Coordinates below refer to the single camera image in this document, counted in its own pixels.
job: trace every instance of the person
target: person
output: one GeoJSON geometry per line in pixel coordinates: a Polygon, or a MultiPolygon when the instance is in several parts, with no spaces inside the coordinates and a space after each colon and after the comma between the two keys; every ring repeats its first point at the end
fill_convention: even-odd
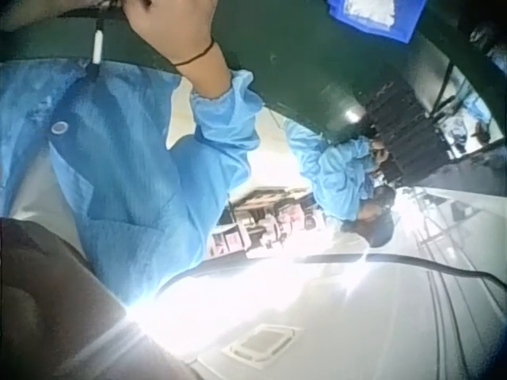
{"type": "Polygon", "coordinates": [[[0,216],[70,243],[127,307],[201,262],[259,146],[262,102],[253,75],[231,72],[212,39],[216,5],[123,2],[132,29],[193,85],[195,133],[169,150],[180,75],[103,62],[94,81],[76,59],[0,67],[0,216]]]}
{"type": "Polygon", "coordinates": [[[390,209],[395,190],[386,185],[374,188],[372,179],[388,158],[385,146],[365,137],[333,146],[293,120],[286,120],[283,129],[301,175],[310,180],[324,212],[341,221],[344,232],[362,236],[370,247],[387,244],[394,233],[390,209]]]}

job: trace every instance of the green surface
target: green surface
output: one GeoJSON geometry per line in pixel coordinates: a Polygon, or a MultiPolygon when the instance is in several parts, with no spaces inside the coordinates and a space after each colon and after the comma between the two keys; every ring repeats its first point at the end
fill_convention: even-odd
{"type": "MultiPolygon", "coordinates": [[[[113,16],[105,26],[105,59],[173,71],[113,16]]],[[[254,72],[253,87],[267,106],[314,130],[345,137],[350,129],[345,111],[393,71],[413,85],[423,104],[432,104],[447,57],[469,78],[498,124],[505,125],[500,70],[430,10],[408,45],[333,20],[320,0],[222,0],[214,26],[230,66],[254,72]]],[[[24,28],[3,36],[3,59],[90,57],[93,28],[92,19],[69,17],[24,28]]]]}

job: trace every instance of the floor vent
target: floor vent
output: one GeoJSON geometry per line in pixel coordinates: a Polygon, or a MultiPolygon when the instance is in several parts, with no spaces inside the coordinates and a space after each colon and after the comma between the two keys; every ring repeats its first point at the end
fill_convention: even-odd
{"type": "Polygon", "coordinates": [[[223,349],[232,359],[259,370],[278,359],[298,338],[301,329],[260,325],[253,332],[223,349]]]}

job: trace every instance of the wire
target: wire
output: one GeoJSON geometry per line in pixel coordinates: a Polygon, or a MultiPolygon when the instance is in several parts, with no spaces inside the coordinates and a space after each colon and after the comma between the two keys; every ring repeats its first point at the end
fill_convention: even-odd
{"type": "Polygon", "coordinates": [[[353,263],[358,261],[360,258],[364,258],[365,261],[370,263],[396,263],[396,264],[404,264],[415,266],[419,268],[429,269],[431,271],[436,271],[440,273],[444,273],[451,276],[456,277],[468,277],[468,278],[476,278],[476,279],[487,279],[490,282],[494,283],[498,287],[500,287],[503,291],[507,292],[507,283],[503,282],[501,279],[493,275],[489,272],[481,272],[481,271],[469,271],[467,269],[455,268],[449,265],[440,264],[435,261],[421,259],[420,257],[412,257],[412,256],[403,256],[403,255],[393,255],[386,253],[369,253],[364,256],[359,253],[352,254],[337,254],[337,255],[316,255],[316,256],[307,256],[303,258],[296,259],[298,263],[304,264],[318,264],[318,263],[353,263]]]}
{"type": "MultiPolygon", "coordinates": [[[[187,272],[183,272],[180,275],[173,277],[167,283],[161,286],[157,293],[160,296],[168,287],[176,283],[178,280],[189,276],[205,276],[213,273],[221,272],[224,270],[230,271],[235,269],[246,268],[264,260],[275,260],[271,258],[260,258],[260,259],[248,259],[246,257],[237,258],[234,255],[231,257],[225,256],[219,259],[205,261],[198,267],[191,269],[187,272]]],[[[456,277],[467,277],[472,279],[487,279],[491,283],[494,283],[507,293],[507,283],[488,272],[481,271],[469,271],[467,269],[460,269],[436,263],[431,260],[421,259],[420,257],[394,255],[390,253],[369,253],[364,255],[362,253],[338,253],[338,254],[326,254],[326,255],[314,255],[298,257],[293,260],[297,264],[351,264],[359,260],[364,260],[369,263],[392,263],[392,264],[404,264],[412,267],[419,267],[428,269],[430,271],[436,271],[456,277]]]]}

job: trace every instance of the bracelet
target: bracelet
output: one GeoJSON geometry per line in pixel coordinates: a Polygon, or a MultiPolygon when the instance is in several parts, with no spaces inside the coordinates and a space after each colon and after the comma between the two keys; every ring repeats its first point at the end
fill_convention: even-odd
{"type": "Polygon", "coordinates": [[[183,61],[183,62],[179,62],[179,63],[173,63],[173,66],[174,67],[178,67],[178,66],[184,66],[184,65],[188,65],[189,63],[192,63],[194,61],[197,61],[199,58],[202,58],[204,57],[207,53],[209,53],[209,51],[213,48],[213,46],[215,46],[215,40],[213,40],[213,37],[212,37],[212,41],[211,43],[209,44],[208,47],[206,47],[204,49],[204,51],[198,55],[196,55],[195,57],[187,60],[187,61],[183,61]]]}

